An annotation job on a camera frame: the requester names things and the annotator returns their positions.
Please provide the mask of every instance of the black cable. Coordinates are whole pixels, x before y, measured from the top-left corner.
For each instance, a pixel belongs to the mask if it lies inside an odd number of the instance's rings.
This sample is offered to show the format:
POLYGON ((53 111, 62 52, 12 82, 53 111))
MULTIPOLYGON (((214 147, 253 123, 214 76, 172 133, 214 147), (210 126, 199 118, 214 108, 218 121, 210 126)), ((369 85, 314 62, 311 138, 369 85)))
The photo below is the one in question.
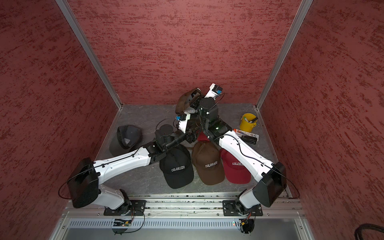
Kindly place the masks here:
POLYGON ((220 100, 218 100, 217 103, 215 103, 215 105, 213 105, 209 110, 211 110, 214 106, 216 106, 216 105, 223 99, 225 93, 222 93, 222 94, 220 94, 220 95, 217 95, 216 97, 221 96, 221 95, 223 95, 223 96, 220 98, 220 100))
POLYGON ((293 184, 293 182, 292 182, 291 180, 289 180, 286 176, 284 176, 283 174, 281 174, 281 173, 279 173, 278 171, 274 170, 273 168, 267 166, 267 165, 264 164, 262 161, 260 161, 260 160, 258 160, 258 159, 256 159, 256 158, 254 158, 254 157, 250 157, 250 156, 245 155, 245 154, 241 151, 241 147, 240 147, 240 143, 239 143, 239 141, 238 141, 234 136, 229 135, 229 134, 224 134, 224 135, 222 135, 222 136, 230 136, 230 137, 232 137, 233 139, 235 139, 235 140, 237 141, 237 145, 239 146, 240 153, 241 153, 244 157, 252 158, 252 159, 258 161, 258 162, 261 163, 263 166, 266 166, 267 168, 269 168, 269 169, 271 169, 272 171, 274 171, 275 173, 277 173, 277 174, 283 176, 286 180, 288 180, 290 183, 292 183, 293 187, 296 189, 296 191, 297 191, 297 193, 298 193, 298 196, 297 196, 297 197, 288 197, 289 199, 298 199, 298 198, 300 198, 300 192, 299 192, 299 190, 298 190, 297 187, 293 184))
POLYGON ((255 216, 255 218, 253 219, 253 227, 252 227, 251 232, 255 229, 255 221, 256 221, 256 216, 255 216))
POLYGON ((133 211, 131 210, 131 223, 133 222, 133 219, 135 218, 135 215, 136 215, 135 208, 133 207, 133 205, 132 205, 132 209, 133 211))
POLYGON ((175 126, 175 120, 176 120, 176 119, 173 120, 172 125, 173 125, 175 128, 177 128, 177 126, 175 126))
POLYGON ((122 233, 120 233, 120 235, 123 234, 123 233, 133 233, 133 232, 137 232, 137 231, 139 231, 139 230, 144 226, 144 222, 145 222, 145 214, 144 214, 144 212, 142 212, 142 211, 140 211, 140 210, 135 210, 135 211, 139 211, 139 212, 141 212, 141 213, 143 214, 143 216, 144 216, 144 220, 143 220, 143 223, 141 224, 140 228, 137 229, 137 230, 134 230, 134 231, 132 231, 132 232, 122 232, 122 233))
MULTIPOLYGON (((135 156, 135 154, 137 153, 137 151, 138 151, 141 147, 142 147, 142 146, 140 146, 140 147, 139 147, 139 148, 138 148, 132 155, 129 155, 128 157, 135 156)), ((70 180, 74 179, 75 177, 79 176, 80 174, 83 174, 83 173, 85 173, 85 172, 87 172, 87 171, 90 171, 90 170, 92 170, 92 169, 95 169, 95 168, 97 168, 97 167, 102 167, 102 166, 111 164, 111 163, 113 163, 113 162, 117 162, 117 161, 126 159, 126 158, 128 158, 128 157, 121 158, 121 159, 118 159, 118 160, 115 160, 115 161, 112 161, 112 162, 109 162, 109 163, 104 163, 104 164, 101 164, 101 165, 96 166, 96 167, 91 167, 90 169, 84 170, 84 171, 82 171, 81 173, 76 174, 75 176, 71 177, 71 178, 68 179, 65 183, 63 183, 63 184, 61 185, 61 187, 60 187, 59 190, 57 191, 57 194, 59 195, 60 198, 71 200, 71 198, 63 197, 63 196, 60 195, 60 190, 64 187, 65 184, 69 183, 70 180)))
POLYGON ((178 114, 176 114, 176 115, 173 115, 173 116, 171 116, 171 117, 167 117, 167 118, 164 118, 163 120, 161 120, 157 125, 156 125, 156 128, 155 128, 155 130, 157 130, 157 127, 159 126, 159 124, 162 122, 162 121, 164 121, 164 120, 167 120, 168 118, 173 118, 173 117, 176 117, 176 116, 178 116, 178 114))
POLYGON ((202 127, 202 125, 201 125, 201 118, 200 118, 200 114, 199 114, 199 121, 200 121, 200 126, 198 126, 198 125, 197 125, 197 122, 195 122, 195 123, 196 123, 196 126, 197 126, 198 128, 201 128, 201 130, 203 130, 203 127, 202 127))
POLYGON ((362 231, 364 229, 370 229, 370 230, 375 230, 375 231, 384 233, 384 227, 381 227, 381 226, 378 226, 378 225, 375 225, 375 224, 364 223, 364 224, 361 224, 355 230, 355 239, 356 240, 364 240, 364 238, 362 237, 362 231))
POLYGON ((250 217, 251 217, 251 213, 249 213, 248 216, 247 216, 246 218, 242 219, 241 222, 242 222, 242 221, 247 221, 247 222, 246 222, 246 224, 247 224, 247 223, 248 223, 248 219, 249 219, 250 217))
POLYGON ((196 139, 199 137, 199 135, 200 135, 201 131, 203 131, 203 129, 202 129, 202 128, 200 128, 200 131, 199 131, 199 133, 197 134, 197 136, 196 136, 196 139))

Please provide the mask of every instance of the yellow bucket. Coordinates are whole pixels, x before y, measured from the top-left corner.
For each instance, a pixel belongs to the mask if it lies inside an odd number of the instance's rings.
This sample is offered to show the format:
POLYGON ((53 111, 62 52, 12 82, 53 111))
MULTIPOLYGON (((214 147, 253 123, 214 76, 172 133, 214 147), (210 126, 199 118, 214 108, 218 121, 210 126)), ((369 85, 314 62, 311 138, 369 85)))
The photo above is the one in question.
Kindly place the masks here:
POLYGON ((253 115, 252 113, 244 114, 243 117, 241 118, 240 130, 245 132, 251 132, 252 129, 256 126, 257 120, 254 123, 249 123, 245 119, 247 119, 248 121, 251 121, 251 120, 254 120, 255 118, 256 116, 253 115))

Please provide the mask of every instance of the red textured wall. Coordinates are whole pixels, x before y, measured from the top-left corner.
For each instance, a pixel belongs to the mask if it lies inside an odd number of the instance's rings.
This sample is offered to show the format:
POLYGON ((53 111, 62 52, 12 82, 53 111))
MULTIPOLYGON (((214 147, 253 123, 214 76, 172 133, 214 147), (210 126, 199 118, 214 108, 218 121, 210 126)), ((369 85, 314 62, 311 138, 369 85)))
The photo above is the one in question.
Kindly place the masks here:
POLYGON ((124 103, 175 104, 194 87, 255 103, 301 0, 68 0, 124 103))
POLYGON ((0 239, 47 239, 117 108, 54 0, 0 6, 0 239))
POLYGON ((262 107, 316 240, 384 225, 383 9, 315 0, 262 107))

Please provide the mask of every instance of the black baseball cap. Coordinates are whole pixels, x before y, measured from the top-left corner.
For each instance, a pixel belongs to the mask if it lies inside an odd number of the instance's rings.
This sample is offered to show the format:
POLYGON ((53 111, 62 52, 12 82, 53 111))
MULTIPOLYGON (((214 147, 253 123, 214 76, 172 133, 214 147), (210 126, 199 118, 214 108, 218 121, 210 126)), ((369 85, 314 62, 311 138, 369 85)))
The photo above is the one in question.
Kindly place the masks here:
POLYGON ((173 189, 184 187, 193 181, 191 155, 181 144, 170 149, 166 157, 160 160, 160 169, 168 186, 173 189))

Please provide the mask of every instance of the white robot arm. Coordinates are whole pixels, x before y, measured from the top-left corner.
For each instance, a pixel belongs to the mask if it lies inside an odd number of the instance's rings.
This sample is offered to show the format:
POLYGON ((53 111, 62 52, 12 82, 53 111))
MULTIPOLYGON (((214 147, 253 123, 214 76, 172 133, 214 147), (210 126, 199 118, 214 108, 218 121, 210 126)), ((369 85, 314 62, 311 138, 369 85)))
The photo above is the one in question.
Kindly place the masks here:
POLYGON ((273 164, 258 154, 218 118, 214 97, 221 90, 212 84, 209 94, 213 96, 194 97, 198 104, 191 101, 188 103, 191 113, 179 115, 179 129, 176 132, 173 132, 172 126, 165 124, 155 131, 153 141, 135 151, 94 162, 89 158, 83 159, 67 181, 74 207, 98 204, 113 210, 121 208, 127 202, 125 192, 111 189, 103 183, 123 172, 159 161, 166 156, 168 149, 184 140, 194 142, 198 131, 203 131, 212 142, 235 156, 258 182, 254 188, 244 191, 238 197, 238 212, 246 214, 248 209, 257 204, 270 207, 285 189, 285 167, 281 163, 273 164))

